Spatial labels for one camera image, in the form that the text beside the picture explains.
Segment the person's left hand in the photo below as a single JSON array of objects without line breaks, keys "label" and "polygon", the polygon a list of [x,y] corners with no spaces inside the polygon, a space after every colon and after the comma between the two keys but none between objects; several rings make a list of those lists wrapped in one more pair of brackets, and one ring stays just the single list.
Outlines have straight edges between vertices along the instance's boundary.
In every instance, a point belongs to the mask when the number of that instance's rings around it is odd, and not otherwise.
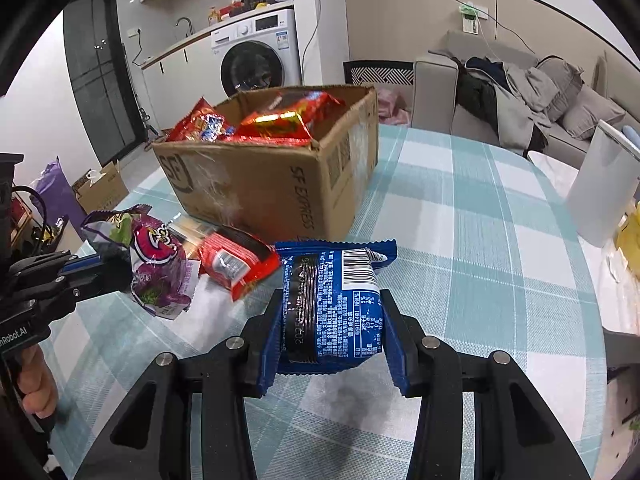
[{"label": "person's left hand", "polygon": [[58,405],[58,388],[43,352],[38,344],[22,352],[22,369],[17,387],[24,394],[26,413],[45,419],[54,414]]}]

